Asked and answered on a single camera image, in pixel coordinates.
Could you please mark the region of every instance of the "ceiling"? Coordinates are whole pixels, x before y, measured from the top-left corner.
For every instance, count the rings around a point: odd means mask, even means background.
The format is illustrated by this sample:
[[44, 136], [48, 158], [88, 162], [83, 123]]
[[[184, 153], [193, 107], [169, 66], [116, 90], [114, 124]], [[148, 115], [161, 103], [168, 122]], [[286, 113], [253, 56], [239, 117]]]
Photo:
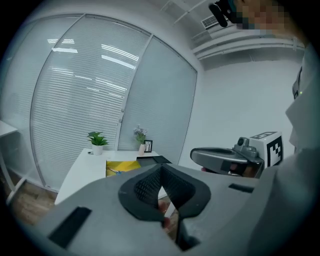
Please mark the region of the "ceiling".
[[239, 30], [235, 24], [228, 21], [228, 27], [222, 28], [219, 24], [207, 30], [202, 20], [213, 16], [208, 5], [217, 0], [147, 0], [156, 6], [160, 12], [167, 13], [173, 18], [172, 26], [179, 24], [187, 32], [193, 42], [192, 51], [204, 67], [208, 63], [219, 60], [219, 65], [238, 59], [253, 60], [257, 53], [263, 53], [257, 59], [280, 58], [294, 56], [301, 60], [304, 46], [292, 36], [274, 36], [262, 30]]
[[200, 4], [184, 17], [182, 17], [177, 23], [183, 26], [188, 35], [193, 38], [195, 45], [199, 45], [196, 39], [199, 36], [209, 35], [206, 29], [201, 24], [201, 20], [212, 16], [208, 5], [209, 3], [214, 3], [216, 0], [147, 0], [149, 3], [155, 5], [162, 12], [168, 13], [176, 21], [181, 18], [181, 16], [189, 11], [191, 8]]

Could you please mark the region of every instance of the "white wall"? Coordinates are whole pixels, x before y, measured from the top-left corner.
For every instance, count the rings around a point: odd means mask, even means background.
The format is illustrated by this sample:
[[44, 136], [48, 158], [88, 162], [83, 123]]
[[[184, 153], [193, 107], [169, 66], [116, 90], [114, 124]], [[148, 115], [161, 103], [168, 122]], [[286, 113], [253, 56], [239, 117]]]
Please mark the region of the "white wall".
[[232, 148], [239, 137], [266, 131], [281, 131], [284, 157], [291, 155], [292, 126], [285, 110], [294, 100], [292, 84], [300, 66], [290, 60], [253, 61], [206, 71], [197, 88], [179, 165], [200, 169], [190, 159], [193, 148]]

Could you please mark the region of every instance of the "picture frame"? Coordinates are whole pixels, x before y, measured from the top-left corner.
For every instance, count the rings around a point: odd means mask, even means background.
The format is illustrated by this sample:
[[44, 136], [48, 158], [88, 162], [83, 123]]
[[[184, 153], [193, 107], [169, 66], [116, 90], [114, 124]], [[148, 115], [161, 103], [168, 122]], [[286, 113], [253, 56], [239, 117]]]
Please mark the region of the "picture frame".
[[153, 144], [152, 140], [148, 140], [148, 139], [144, 140], [144, 152], [145, 153], [151, 153], [152, 152], [152, 144]]

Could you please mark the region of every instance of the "window blind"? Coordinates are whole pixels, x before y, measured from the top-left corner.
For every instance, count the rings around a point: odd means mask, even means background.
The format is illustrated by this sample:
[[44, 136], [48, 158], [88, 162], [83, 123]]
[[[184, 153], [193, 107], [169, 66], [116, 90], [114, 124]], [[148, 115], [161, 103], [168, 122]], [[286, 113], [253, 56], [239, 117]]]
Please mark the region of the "window blind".
[[136, 71], [126, 102], [119, 150], [138, 150], [137, 125], [148, 130], [152, 150], [177, 164], [185, 141], [197, 72], [173, 49], [153, 37]]
[[122, 103], [150, 35], [86, 15], [58, 41], [39, 76], [32, 104], [32, 140], [46, 184], [59, 189], [84, 148], [102, 132], [113, 150]]
[[29, 24], [12, 41], [10, 66], [1, 93], [1, 120], [18, 129], [4, 137], [2, 152], [6, 165], [21, 175], [41, 183], [30, 139], [30, 109], [41, 69], [52, 50], [47, 39], [60, 38], [78, 17], [56, 17]]

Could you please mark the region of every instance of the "wooden floor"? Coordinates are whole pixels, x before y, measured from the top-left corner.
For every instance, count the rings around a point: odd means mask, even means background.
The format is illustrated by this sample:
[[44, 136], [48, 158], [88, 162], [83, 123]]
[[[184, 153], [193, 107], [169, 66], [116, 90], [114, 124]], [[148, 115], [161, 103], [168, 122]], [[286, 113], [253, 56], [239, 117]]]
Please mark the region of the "wooden floor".
[[[0, 171], [0, 181], [4, 188], [6, 197], [10, 194], [2, 171]], [[10, 173], [13, 184], [16, 185], [20, 178], [14, 173]], [[25, 224], [35, 225], [50, 209], [55, 206], [57, 193], [48, 191], [27, 181], [19, 188], [16, 195], [13, 197], [10, 208], [14, 216]], [[161, 200], [166, 202], [166, 208], [169, 207], [170, 199], [166, 196]], [[170, 217], [170, 225], [164, 231], [172, 238], [176, 239], [178, 224], [178, 212], [174, 210]]]

